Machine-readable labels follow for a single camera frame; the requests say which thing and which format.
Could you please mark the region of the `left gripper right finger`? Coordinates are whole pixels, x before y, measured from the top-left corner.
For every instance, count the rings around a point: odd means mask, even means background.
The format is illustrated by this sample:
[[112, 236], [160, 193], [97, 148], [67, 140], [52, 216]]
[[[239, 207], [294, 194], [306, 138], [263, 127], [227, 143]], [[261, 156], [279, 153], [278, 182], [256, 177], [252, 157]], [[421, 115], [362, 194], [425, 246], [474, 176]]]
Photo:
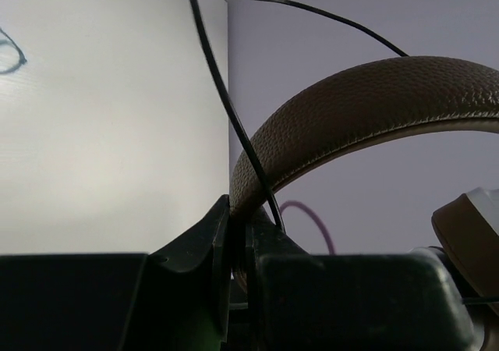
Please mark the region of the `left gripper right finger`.
[[274, 225], [263, 210], [245, 227], [249, 322], [255, 350], [312, 346], [312, 257]]

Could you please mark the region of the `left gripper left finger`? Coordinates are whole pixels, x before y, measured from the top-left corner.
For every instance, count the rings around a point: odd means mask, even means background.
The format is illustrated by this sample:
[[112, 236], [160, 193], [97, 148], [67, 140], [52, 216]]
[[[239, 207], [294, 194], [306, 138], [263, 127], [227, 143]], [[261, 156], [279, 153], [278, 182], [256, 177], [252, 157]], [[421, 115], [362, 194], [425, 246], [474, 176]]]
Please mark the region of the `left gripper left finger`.
[[221, 196], [192, 227], [150, 255], [153, 350], [219, 350], [228, 328], [229, 201]]

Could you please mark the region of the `brown silver headphones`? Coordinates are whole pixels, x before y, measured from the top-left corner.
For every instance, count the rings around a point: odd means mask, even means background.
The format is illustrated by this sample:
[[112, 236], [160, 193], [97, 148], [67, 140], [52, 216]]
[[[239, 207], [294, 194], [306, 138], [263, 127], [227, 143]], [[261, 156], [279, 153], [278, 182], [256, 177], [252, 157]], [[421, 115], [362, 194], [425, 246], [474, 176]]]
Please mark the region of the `brown silver headphones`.
[[[253, 145], [274, 191], [323, 164], [391, 140], [426, 133], [498, 134], [498, 70], [445, 57], [388, 58], [341, 71], [284, 103]], [[451, 262], [482, 297], [498, 294], [498, 235], [468, 196], [432, 217]], [[229, 188], [230, 217], [242, 228], [265, 192], [248, 154]]]

